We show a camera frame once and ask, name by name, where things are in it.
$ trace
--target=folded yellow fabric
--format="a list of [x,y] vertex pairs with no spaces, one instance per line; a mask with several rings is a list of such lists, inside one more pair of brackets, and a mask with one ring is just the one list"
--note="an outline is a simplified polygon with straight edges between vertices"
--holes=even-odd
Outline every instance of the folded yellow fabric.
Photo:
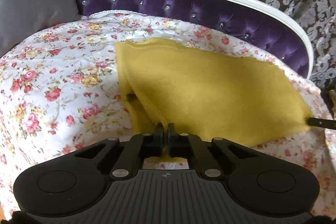
[[308,106],[272,63],[163,38],[115,48],[121,98],[135,134],[172,122],[177,132],[204,141],[223,137],[253,146],[309,129]]

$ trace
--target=purple headboard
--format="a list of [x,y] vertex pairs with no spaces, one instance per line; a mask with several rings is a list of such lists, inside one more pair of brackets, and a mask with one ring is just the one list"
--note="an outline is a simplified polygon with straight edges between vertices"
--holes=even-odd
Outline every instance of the purple headboard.
[[282,22],[228,0],[77,0],[82,15],[103,10],[131,10],[180,19],[238,37],[282,59],[301,76],[308,74],[307,50]]

